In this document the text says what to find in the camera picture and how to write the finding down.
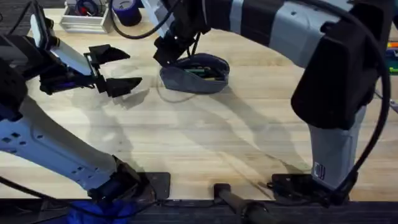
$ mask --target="wooden tabletop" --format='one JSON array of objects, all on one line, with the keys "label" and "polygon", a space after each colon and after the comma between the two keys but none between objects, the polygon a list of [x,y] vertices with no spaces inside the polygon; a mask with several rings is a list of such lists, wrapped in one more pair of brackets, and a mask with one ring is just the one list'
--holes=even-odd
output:
[{"label": "wooden tabletop", "polygon": [[[46,9],[59,21],[62,10]],[[144,14],[135,27],[152,27]],[[89,46],[111,44],[131,55],[102,67],[106,77],[143,77],[134,93],[112,100],[96,90],[79,89],[47,96],[38,80],[30,96],[59,124],[100,151],[135,168],[171,173],[170,198],[211,199],[213,184],[226,182],[233,192],[254,199],[272,198],[261,187],[272,174],[310,172],[312,155],[307,125],[290,106],[303,69],[277,52],[238,35],[213,30],[204,35],[198,52],[226,59],[231,65],[229,87],[215,95],[166,90],[160,66],[152,58],[156,35],[127,40],[112,32],[56,35],[84,53]],[[398,99],[398,80],[393,96]],[[357,154],[368,142],[380,109],[375,99],[361,129]],[[361,169],[353,200],[398,201],[398,115],[391,112],[382,138]],[[76,183],[9,154],[1,154],[0,175],[58,198],[86,198]],[[0,185],[0,197],[29,197]]]}]

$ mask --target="cable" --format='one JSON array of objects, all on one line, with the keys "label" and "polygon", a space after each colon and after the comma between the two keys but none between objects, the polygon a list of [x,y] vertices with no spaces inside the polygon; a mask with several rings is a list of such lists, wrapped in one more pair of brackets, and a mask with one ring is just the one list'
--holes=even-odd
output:
[{"label": "cable", "polygon": [[115,29],[115,31],[121,35],[122,37],[125,37],[127,39],[131,39],[131,40],[139,40],[139,39],[144,39],[152,34],[154,34],[156,31],[158,31],[166,22],[167,20],[170,18],[170,16],[172,15],[172,13],[174,12],[175,8],[182,2],[183,0],[178,0],[176,1],[173,6],[170,8],[170,10],[167,12],[166,16],[163,18],[163,20],[158,23],[154,28],[152,28],[150,31],[146,32],[145,34],[141,34],[141,35],[137,35],[137,36],[133,36],[133,35],[128,35],[123,33],[118,26],[116,25],[115,21],[114,21],[114,16],[113,16],[113,10],[112,10],[112,4],[113,4],[113,0],[109,0],[109,14],[110,14],[110,18],[111,18],[111,23],[113,26],[113,29]]},{"label": "cable", "polygon": [[153,205],[155,205],[157,203],[157,201],[151,202],[151,203],[143,206],[142,208],[138,209],[137,211],[135,211],[134,213],[129,214],[129,215],[122,215],[122,216],[100,215],[100,214],[97,214],[97,213],[94,213],[94,212],[89,212],[89,211],[87,211],[85,209],[79,208],[79,207],[77,207],[77,206],[75,206],[75,205],[73,205],[73,204],[71,204],[69,202],[66,202],[64,200],[60,200],[60,199],[57,199],[57,198],[42,194],[42,193],[37,192],[35,190],[28,189],[27,187],[24,187],[22,185],[14,183],[14,182],[12,182],[10,180],[7,180],[7,179],[5,179],[3,177],[0,177],[0,183],[4,184],[4,185],[6,185],[6,186],[8,186],[8,187],[10,187],[12,189],[16,189],[18,191],[24,192],[25,194],[29,194],[31,196],[35,196],[35,197],[38,197],[38,198],[41,198],[41,199],[45,199],[45,200],[48,200],[48,201],[51,201],[51,202],[59,203],[61,205],[67,206],[69,208],[72,208],[72,209],[74,209],[74,210],[76,210],[78,212],[82,212],[82,213],[84,213],[86,215],[91,215],[91,216],[98,217],[98,218],[108,218],[108,219],[113,219],[113,220],[133,217],[133,216],[137,215],[138,213],[141,213],[144,210],[147,210],[148,208],[152,207]]},{"label": "cable", "polygon": [[19,26],[19,24],[21,23],[21,21],[23,20],[24,16],[26,15],[27,10],[29,9],[30,5],[32,4],[32,1],[29,1],[28,3],[26,3],[24,10],[22,10],[22,13],[19,15],[19,18],[17,20],[17,22],[14,24],[14,26],[12,27],[12,29],[8,32],[7,35],[11,35],[15,29]]},{"label": "cable", "polygon": [[200,32],[197,34],[197,38],[195,39],[195,43],[194,43],[193,48],[192,48],[192,55],[194,55],[195,52],[197,51],[199,39],[200,39]]}]

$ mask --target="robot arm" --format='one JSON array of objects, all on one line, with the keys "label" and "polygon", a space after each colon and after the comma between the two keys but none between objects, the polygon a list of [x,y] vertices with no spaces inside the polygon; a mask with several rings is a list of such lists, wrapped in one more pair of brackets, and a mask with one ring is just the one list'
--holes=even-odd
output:
[{"label": "robot arm", "polygon": [[[176,1],[162,2],[170,8]],[[385,48],[393,1],[323,1],[362,20]],[[369,14],[375,16],[372,21],[366,19]],[[310,129],[312,176],[307,181],[306,175],[275,174],[271,184],[275,191],[277,185],[283,185],[283,189],[301,194],[304,189],[315,189],[310,190],[315,194],[334,191],[353,167],[360,125],[379,78],[363,30],[298,1],[183,1],[174,19],[167,33],[155,42],[154,58],[163,66],[171,66],[194,43],[197,33],[221,29],[274,49],[305,68],[292,107]],[[347,195],[355,182],[351,180],[342,195]]]},{"label": "robot arm", "polygon": [[53,22],[45,18],[36,1],[32,7],[34,39],[0,36],[0,151],[69,178],[99,202],[145,197],[147,174],[138,174],[57,124],[27,95],[25,84],[40,75],[40,89],[49,95],[89,85],[96,85],[99,92],[106,91],[110,97],[125,95],[141,78],[105,80],[99,68],[129,56],[108,45],[90,47],[90,53],[80,55],[53,35]]}]

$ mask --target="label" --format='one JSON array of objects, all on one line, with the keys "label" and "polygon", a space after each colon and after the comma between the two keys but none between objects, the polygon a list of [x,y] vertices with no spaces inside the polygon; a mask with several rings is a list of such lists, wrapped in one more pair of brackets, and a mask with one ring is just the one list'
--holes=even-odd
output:
[{"label": "label", "polygon": [[321,180],[325,180],[325,173],[326,173],[326,168],[323,165],[315,162],[314,164],[315,177],[318,177]]}]

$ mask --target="gray bowl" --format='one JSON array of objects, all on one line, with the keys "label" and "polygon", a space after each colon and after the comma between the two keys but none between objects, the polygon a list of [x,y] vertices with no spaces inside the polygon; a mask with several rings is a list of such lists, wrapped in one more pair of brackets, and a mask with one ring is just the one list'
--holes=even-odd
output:
[{"label": "gray bowl", "polygon": [[[182,69],[189,65],[216,68],[223,75],[224,80],[205,80],[194,73],[186,72]],[[169,90],[212,94],[221,91],[228,85],[229,65],[227,61],[213,55],[195,54],[189,58],[180,59],[169,67],[162,68],[160,77],[165,87]]]}]

